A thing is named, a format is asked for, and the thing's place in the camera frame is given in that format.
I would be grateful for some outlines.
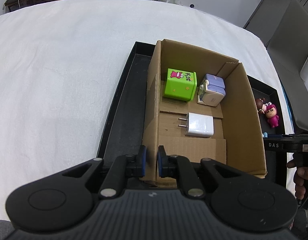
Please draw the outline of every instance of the tissue box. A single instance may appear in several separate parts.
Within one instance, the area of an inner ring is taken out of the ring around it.
[[[206,74],[198,88],[197,103],[206,106],[217,106],[225,97],[223,78]]]

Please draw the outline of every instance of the black mount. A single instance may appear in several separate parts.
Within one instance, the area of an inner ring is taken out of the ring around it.
[[[287,228],[297,203],[285,188],[209,158],[167,156],[163,146],[159,174],[178,188],[130,188],[145,155],[141,146],[110,168],[95,158],[16,189],[6,201],[16,230],[6,239],[296,239]]]
[[[6,212],[15,228],[29,232],[53,232],[84,220],[99,199],[121,195],[127,179],[145,175],[146,148],[137,155],[116,158],[111,168],[94,158],[14,190],[6,200]]]
[[[296,213],[296,201],[284,187],[209,158],[198,165],[183,156],[166,156],[159,146],[158,169],[161,177],[177,179],[185,196],[204,199],[222,221],[240,230],[286,228]]]

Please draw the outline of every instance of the white phone charger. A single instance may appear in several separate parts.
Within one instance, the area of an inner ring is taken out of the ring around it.
[[[188,113],[186,118],[179,120],[186,121],[186,125],[178,125],[186,127],[185,135],[209,138],[214,134],[213,117],[210,115]]]

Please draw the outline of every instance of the white tablecloth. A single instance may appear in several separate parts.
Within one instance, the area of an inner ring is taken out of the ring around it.
[[[23,8],[0,16],[0,219],[8,219],[5,200],[16,187],[95,157],[135,41],[164,38],[239,59],[248,75],[277,89],[285,130],[293,132],[270,57],[242,28],[149,0]]]

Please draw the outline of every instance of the black tray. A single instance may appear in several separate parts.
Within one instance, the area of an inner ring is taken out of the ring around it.
[[[142,144],[147,70],[155,45],[135,42],[119,80],[104,126],[97,157],[105,164],[137,154]]]
[[[285,134],[281,104],[276,89],[250,76],[248,76],[248,79],[254,98],[265,98],[267,102],[272,102],[272,104],[275,105],[279,116],[279,126],[272,128],[267,123],[266,116],[264,114],[259,114],[262,133]],[[286,187],[286,153],[265,151],[265,158],[267,163],[267,175],[265,178]]]
[[[139,146],[142,144],[147,70],[154,48],[155,45],[136,42],[128,57],[107,116],[97,153],[97,157],[104,158],[105,163],[114,161],[119,155],[137,154]],[[284,134],[284,123],[277,91],[252,77],[248,76],[248,78],[255,98],[264,97],[271,101],[275,104],[278,115],[281,117],[280,125],[272,129],[265,117],[261,116],[262,132]],[[285,185],[286,155],[266,152],[266,158],[268,169],[266,178]]]

